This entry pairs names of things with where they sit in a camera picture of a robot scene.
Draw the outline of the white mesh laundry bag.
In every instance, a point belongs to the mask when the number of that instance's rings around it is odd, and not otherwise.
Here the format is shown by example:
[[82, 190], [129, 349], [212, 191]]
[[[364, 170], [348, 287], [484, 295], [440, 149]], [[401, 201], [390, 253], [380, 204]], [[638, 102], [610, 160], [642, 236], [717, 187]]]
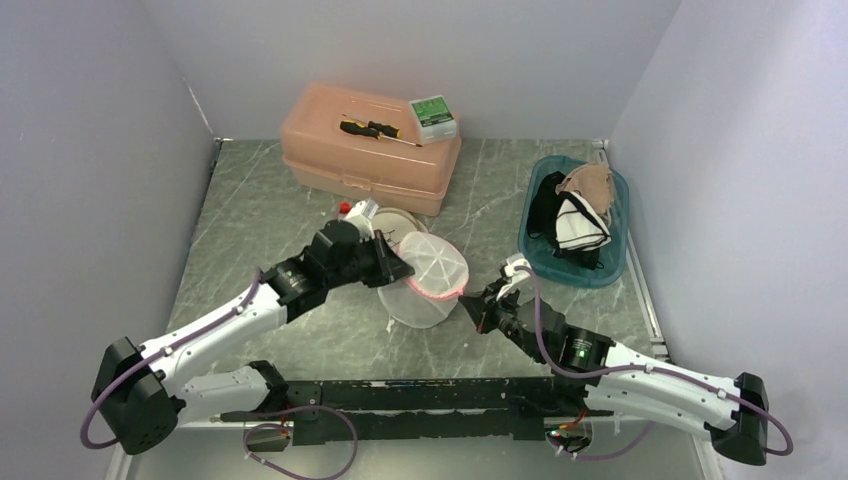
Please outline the white mesh laundry bag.
[[371, 219], [374, 230], [382, 232], [388, 246], [397, 251], [408, 234], [413, 232], [428, 233], [426, 226], [411, 213], [393, 207], [379, 207]]

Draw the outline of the clear round lidded container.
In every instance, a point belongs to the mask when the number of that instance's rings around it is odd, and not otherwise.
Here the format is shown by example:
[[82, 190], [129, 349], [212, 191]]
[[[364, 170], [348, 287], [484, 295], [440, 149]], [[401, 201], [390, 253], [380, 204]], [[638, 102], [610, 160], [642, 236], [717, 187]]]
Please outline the clear round lidded container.
[[469, 281], [463, 255], [448, 241], [425, 232], [404, 236], [397, 254], [414, 273], [378, 289], [389, 316], [416, 329], [432, 328], [446, 320]]

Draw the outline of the black white bra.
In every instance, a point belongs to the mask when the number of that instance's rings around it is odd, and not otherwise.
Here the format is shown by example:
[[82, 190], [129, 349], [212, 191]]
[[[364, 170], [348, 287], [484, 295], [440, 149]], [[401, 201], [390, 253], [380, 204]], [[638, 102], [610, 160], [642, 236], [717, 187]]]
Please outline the black white bra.
[[565, 251], [592, 251], [612, 240], [605, 222], [586, 199], [563, 191], [562, 204], [554, 223], [555, 245]]

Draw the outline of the beige pink bra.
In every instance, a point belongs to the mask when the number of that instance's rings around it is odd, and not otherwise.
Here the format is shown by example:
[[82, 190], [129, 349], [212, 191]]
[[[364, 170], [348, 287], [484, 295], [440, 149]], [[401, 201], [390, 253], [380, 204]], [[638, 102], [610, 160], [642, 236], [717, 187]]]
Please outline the beige pink bra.
[[585, 199], [601, 217], [607, 217], [614, 204], [612, 170], [601, 163], [586, 163], [572, 170], [556, 187], [555, 193], [570, 192]]

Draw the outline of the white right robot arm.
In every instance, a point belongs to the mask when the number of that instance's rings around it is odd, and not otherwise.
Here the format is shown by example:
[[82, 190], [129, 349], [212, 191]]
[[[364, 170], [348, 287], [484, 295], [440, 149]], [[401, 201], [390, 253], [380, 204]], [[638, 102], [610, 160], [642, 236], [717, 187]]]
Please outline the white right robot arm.
[[764, 381], [700, 374], [644, 356], [605, 335], [567, 323], [539, 300], [518, 302], [486, 290], [463, 295], [460, 305], [480, 334], [502, 333], [560, 381], [551, 388], [557, 411], [581, 408], [640, 416], [708, 440], [739, 463], [767, 462], [768, 396]]

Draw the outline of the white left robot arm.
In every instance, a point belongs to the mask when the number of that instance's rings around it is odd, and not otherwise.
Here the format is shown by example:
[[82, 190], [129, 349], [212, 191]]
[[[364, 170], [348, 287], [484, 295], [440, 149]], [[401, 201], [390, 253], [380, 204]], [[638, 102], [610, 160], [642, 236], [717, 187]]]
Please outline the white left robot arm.
[[290, 405], [289, 386], [266, 360], [211, 374], [219, 357], [248, 340], [277, 330], [321, 306], [338, 287], [368, 288], [403, 281], [415, 273], [382, 232], [366, 238], [343, 220], [326, 223], [298, 255], [259, 270], [234, 299], [194, 322], [139, 345], [114, 341], [104, 352], [80, 438], [102, 448], [89, 428], [100, 414], [130, 454], [146, 452], [178, 426], [217, 414], [245, 412], [272, 420]]

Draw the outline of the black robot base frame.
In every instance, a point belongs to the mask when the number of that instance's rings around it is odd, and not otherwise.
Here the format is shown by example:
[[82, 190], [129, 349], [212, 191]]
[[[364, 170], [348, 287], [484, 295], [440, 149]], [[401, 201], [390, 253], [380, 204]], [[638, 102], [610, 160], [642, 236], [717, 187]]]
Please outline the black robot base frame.
[[290, 427], [296, 446], [360, 440], [509, 437], [536, 441], [559, 422], [585, 419], [585, 393], [554, 377], [290, 380], [252, 412], [226, 424]]

